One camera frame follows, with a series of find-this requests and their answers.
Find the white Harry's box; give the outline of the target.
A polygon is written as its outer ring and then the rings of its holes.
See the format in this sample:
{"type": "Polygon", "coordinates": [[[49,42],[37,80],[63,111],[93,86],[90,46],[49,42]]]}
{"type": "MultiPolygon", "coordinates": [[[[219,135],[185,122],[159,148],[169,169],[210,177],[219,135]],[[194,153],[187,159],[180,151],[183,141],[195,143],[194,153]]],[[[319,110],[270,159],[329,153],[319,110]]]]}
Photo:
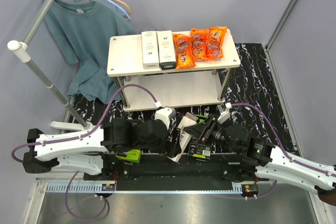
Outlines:
{"type": "Polygon", "coordinates": [[[162,70],[176,68],[176,55],[171,30],[158,31],[159,62],[162,70]]]}
{"type": "Polygon", "coordinates": [[[142,41],[142,62],[144,69],[155,69],[159,67],[159,50],[156,31],[143,31],[142,41]]]}

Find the green black Gillette box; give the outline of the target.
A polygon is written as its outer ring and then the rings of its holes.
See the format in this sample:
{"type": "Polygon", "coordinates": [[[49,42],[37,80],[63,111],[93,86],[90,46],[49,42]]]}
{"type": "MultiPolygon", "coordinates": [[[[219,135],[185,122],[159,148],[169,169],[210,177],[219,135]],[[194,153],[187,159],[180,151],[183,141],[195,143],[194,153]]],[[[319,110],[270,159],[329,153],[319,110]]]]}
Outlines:
{"type": "Polygon", "coordinates": [[[126,162],[139,163],[142,152],[140,150],[130,150],[128,152],[118,152],[115,156],[119,160],[126,162]]]}
{"type": "MultiPolygon", "coordinates": [[[[195,114],[195,116],[198,118],[196,124],[204,123],[208,130],[207,116],[199,114],[195,114]]],[[[211,144],[208,143],[207,139],[196,139],[192,137],[189,142],[188,156],[198,161],[209,161],[211,159],[211,144]]]]}

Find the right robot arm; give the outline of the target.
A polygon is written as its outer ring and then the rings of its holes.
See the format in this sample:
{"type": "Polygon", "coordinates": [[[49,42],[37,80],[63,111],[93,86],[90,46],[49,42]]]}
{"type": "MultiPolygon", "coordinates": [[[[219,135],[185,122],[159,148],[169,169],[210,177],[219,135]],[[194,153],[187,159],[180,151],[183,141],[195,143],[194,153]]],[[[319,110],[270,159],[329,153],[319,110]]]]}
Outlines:
{"type": "Polygon", "coordinates": [[[321,165],[292,155],[251,133],[239,124],[223,127],[213,117],[185,127],[198,144],[220,144],[241,156],[239,176],[277,180],[318,195],[327,204],[335,205],[335,166],[321,165]]]}

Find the white Harry's box lettered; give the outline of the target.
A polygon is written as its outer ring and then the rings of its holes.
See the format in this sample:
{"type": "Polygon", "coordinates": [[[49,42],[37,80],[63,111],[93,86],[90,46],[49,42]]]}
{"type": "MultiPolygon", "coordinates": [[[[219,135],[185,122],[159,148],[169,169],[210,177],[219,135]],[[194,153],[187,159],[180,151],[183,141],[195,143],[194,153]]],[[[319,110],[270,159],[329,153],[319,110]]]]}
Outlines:
{"type": "Polygon", "coordinates": [[[197,121],[198,118],[189,112],[182,117],[178,127],[175,127],[172,131],[171,140],[166,142],[166,157],[175,163],[179,162],[192,138],[190,134],[185,132],[185,128],[195,125],[197,121]]]}

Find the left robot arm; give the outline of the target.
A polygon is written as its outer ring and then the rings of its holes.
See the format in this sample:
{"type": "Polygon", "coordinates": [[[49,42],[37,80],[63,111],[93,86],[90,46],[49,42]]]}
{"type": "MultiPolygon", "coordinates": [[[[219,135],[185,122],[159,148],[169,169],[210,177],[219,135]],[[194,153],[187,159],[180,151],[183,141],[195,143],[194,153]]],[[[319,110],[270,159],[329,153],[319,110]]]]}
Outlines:
{"type": "Polygon", "coordinates": [[[97,175],[103,180],[113,175],[112,165],[91,153],[127,153],[147,149],[162,154],[169,134],[169,119],[115,119],[96,130],[50,135],[31,129],[23,167],[29,174],[50,172],[54,167],[97,175]]]}

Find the orange razor pack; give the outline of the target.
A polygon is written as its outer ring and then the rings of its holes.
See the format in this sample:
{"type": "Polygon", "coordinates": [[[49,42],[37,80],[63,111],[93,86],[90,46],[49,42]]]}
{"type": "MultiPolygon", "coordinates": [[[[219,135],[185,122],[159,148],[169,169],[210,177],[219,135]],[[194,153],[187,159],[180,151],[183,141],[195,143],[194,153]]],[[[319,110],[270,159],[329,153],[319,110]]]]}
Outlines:
{"type": "Polygon", "coordinates": [[[191,51],[191,37],[183,34],[173,34],[173,42],[176,53],[176,68],[194,68],[195,62],[191,51]]]}
{"type": "Polygon", "coordinates": [[[204,59],[206,55],[208,30],[192,28],[190,32],[190,37],[192,39],[191,50],[194,60],[204,59]]]}
{"type": "Polygon", "coordinates": [[[227,33],[227,26],[216,26],[208,29],[206,42],[206,59],[220,59],[224,56],[222,46],[227,33]]]}

